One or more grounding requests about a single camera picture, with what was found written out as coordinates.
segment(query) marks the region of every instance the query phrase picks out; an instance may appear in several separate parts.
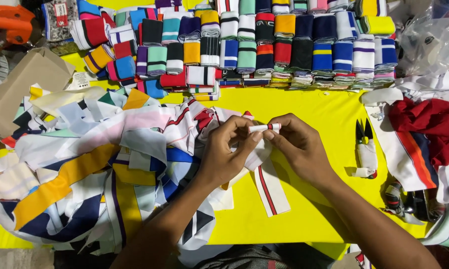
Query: right hand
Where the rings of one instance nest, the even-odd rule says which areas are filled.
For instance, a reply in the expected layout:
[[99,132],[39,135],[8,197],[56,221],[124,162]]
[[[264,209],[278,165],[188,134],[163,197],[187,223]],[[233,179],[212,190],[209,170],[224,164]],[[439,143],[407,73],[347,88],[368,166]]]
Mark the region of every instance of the right hand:
[[319,132],[292,113],[269,121],[276,123],[281,124],[280,133],[266,130],[263,136],[284,154],[294,172],[315,187],[329,179],[334,171]]

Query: person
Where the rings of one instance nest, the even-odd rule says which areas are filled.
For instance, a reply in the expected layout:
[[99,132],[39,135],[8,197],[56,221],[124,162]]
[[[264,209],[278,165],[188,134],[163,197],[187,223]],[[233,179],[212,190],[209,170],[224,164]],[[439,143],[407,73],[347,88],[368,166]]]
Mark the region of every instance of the person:
[[[135,239],[117,256],[111,268],[163,268],[199,205],[211,191],[230,181],[241,171],[246,158],[263,137],[283,153],[301,179],[308,181],[329,200],[354,241],[376,268],[440,268],[435,258],[417,239],[369,204],[337,176],[315,129],[294,114],[273,118],[269,123],[280,123],[280,134],[266,130],[254,132],[247,137],[248,126],[254,124],[251,120],[238,116],[232,116],[211,131],[196,176],[178,198],[138,232]],[[230,146],[237,142],[240,142],[238,148],[232,152]],[[259,263],[251,266],[253,258],[268,262],[273,258],[279,259],[275,253],[259,251],[235,255],[227,258],[221,255],[221,258],[215,257],[215,262],[211,259],[197,266],[265,269],[268,266],[257,267]],[[246,262],[239,266],[229,264],[238,264],[240,259],[245,259]],[[274,268],[288,268],[281,261],[278,262],[280,267]]]

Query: cardboard box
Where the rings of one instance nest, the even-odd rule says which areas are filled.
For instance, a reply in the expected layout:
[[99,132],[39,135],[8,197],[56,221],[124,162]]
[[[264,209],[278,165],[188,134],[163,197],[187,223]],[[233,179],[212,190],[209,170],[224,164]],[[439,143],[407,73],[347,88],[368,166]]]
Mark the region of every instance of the cardboard box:
[[12,121],[24,96],[30,96],[30,85],[38,83],[52,92],[64,89],[75,66],[62,60],[47,48],[30,50],[0,85],[0,139],[18,125]]

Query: hand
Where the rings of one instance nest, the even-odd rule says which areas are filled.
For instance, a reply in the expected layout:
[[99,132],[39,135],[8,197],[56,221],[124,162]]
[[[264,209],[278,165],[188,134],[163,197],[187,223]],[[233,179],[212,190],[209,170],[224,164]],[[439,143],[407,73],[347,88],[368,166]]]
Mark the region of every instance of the hand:
[[[210,186],[211,190],[232,180],[245,166],[246,158],[263,138],[262,132],[249,137],[247,129],[253,126],[250,119],[231,116],[223,125],[212,130],[203,154],[196,180]],[[240,142],[236,151],[230,146]]]
[[292,113],[275,117],[269,123],[280,123],[280,133],[266,130],[264,138],[284,154],[300,178],[315,186],[329,178],[329,172],[334,172],[318,131]]

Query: left hand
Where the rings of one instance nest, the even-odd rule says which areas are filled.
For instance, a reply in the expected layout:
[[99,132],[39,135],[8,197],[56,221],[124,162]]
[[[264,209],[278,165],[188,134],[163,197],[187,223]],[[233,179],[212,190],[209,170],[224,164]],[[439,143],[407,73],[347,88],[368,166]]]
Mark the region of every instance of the left hand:
[[[263,138],[262,132],[247,136],[248,127],[253,125],[250,119],[233,115],[211,131],[195,179],[209,186],[211,191],[232,180]],[[240,142],[238,148],[232,152],[230,146],[237,142]]]

